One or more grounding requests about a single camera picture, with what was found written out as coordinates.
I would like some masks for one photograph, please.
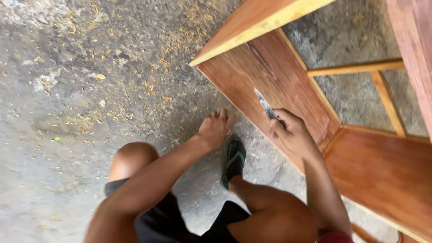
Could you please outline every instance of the green strap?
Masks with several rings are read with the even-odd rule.
[[[226,168],[228,168],[237,159],[237,157],[240,157],[243,166],[245,166],[245,157],[240,151],[237,151],[234,157],[228,161],[228,165],[226,166]]]

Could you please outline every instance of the black shorts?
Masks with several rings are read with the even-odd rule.
[[[107,183],[106,196],[109,197],[128,179]],[[210,229],[198,236],[187,230],[177,198],[169,192],[156,206],[137,218],[134,226],[140,243],[237,243],[226,225],[243,221],[249,216],[236,203],[226,201]]]

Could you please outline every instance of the concrete floor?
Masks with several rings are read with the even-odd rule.
[[[165,154],[196,133],[202,119],[219,107],[238,117],[234,132],[247,146],[246,179],[305,200],[305,179],[297,169],[187,65],[239,3],[3,0],[0,241],[81,242],[105,197],[103,187],[118,148],[147,141]],[[360,15],[356,21],[354,10]],[[338,0],[284,30],[308,67],[318,67],[398,56],[388,26],[379,3]],[[354,38],[365,32],[364,42],[364,37]],[[377,38],[379,45],[374,44]],[[347,41],[355,45],[341,56]],[[356,50],[362,52],[353,57]],[[408,131],[426,134],[406,74],[387,75],[399,78],[389,82]],[[344,122],[391,130],[367,77],[339,79],[317,81]],[[219,186],[221,158],[222,149],[208,154],[174,186],[187,226],[195,233],[210,227],[225,200],[239,202]],[[346,206],[353,222],[386,243],[396,242],[394,228],[349,202]]]

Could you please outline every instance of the hand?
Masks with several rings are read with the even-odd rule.
[[[200,126],[197,136],[208,145],[209,151],[216,149],[223,143],[224,137],[231,131],[235,116],[226,116],[226,109],[222,108],[220,114],[213,111]]]
[[[301,157],[304,161],[313,162],[323,159],[314,139],[300,117],[286,109],[275,109],[280,121],[270,121],[272,140],[280,139],[291,153]]]

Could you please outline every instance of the black flip-flop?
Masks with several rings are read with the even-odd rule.
[[[243,176],[246,149],[238,138],[231,139],[226,146],[226,164],[220,180],[223,188],[228,189],[228,182],[237,175]]]

